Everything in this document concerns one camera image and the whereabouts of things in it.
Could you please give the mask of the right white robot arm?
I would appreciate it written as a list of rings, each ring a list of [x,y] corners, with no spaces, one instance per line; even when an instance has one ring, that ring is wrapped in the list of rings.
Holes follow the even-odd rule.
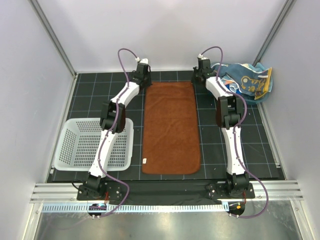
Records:
[[[241,124],[246,116],[247,106],[214,73],[207,57],[200,54],[197,61],[198,66],[193,68],[191,81],[205,86],[216,99],[215,121],[223,134],[227,153],[225,192],[230,198],[240,198],[248,190],[250,183],[241,146]]]

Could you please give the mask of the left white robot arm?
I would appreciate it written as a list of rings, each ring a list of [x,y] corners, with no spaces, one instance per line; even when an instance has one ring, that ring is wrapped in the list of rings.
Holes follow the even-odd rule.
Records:
[[[146,58],[137,62],[136,70],[131,73],[131,79],[121,91],[112,99],[103,102],[100,115],[102,129],[97,152],[91,165],[88,176],[79,187],[79,193],[101,200],[106,194],[105,179],[109,158],[114,143],[126,125],[126,107],[130,101],[142,90],[149,87],[151,81],[151,67]]]

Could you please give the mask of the brown towel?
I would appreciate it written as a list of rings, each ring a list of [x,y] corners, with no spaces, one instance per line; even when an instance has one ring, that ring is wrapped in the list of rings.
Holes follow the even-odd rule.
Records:
[[[198,114],[192,83],[153,83],[145,95],[142,172],[190,175],[200,167]]]

